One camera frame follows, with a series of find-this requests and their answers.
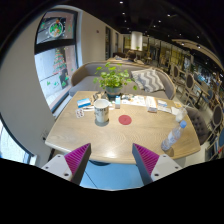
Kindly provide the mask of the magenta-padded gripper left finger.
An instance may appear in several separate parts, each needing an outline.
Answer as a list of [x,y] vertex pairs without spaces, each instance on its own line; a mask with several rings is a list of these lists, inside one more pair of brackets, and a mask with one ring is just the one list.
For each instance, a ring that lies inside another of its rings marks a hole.
[[90,155],[91,144],[87,143],[66,155],[56,155],[42,169],[79,185]]

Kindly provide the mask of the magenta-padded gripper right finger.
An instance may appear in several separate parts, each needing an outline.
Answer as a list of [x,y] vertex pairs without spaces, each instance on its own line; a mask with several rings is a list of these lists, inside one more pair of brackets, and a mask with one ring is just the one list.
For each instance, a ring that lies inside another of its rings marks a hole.
[[181,170],[181,167],[167,154],[158,155],[136,143],[132,145],[132,154],[144,185]]

